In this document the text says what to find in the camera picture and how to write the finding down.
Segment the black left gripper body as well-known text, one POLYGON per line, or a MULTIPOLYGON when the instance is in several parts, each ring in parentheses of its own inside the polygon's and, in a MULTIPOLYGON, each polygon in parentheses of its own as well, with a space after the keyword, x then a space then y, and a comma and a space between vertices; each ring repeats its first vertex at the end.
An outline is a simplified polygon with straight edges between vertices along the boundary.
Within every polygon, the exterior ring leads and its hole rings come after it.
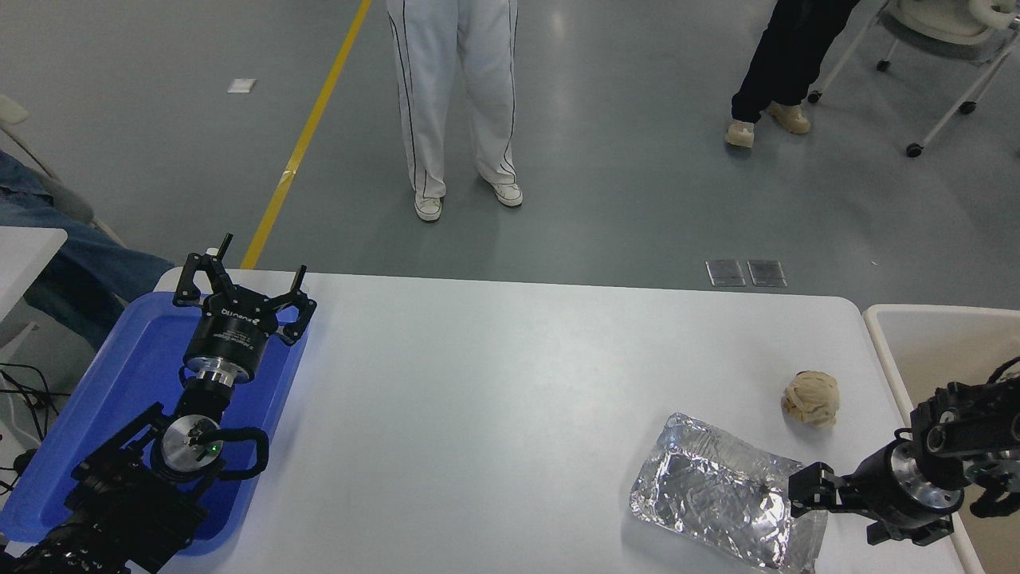
POLYGON ((278 327, 276 313, 266 295, 245 286, 234 294, 218 292, 205 297, 202 316, 183 363, 194 373, 205 364, 222 360, 244 375, 256 375, 269 336, 278 327))

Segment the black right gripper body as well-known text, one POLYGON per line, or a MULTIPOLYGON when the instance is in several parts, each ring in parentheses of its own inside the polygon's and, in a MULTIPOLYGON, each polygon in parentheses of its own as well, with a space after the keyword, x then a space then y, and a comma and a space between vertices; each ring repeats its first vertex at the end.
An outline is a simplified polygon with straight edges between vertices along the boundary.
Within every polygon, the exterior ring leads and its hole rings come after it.
POLYGON ((889 443, 861 462, 848 479, 869 515, 897 529, 916 529, 930 521, 930 509, 916 497, 926 479, 913 454, 913 443, 889 443))

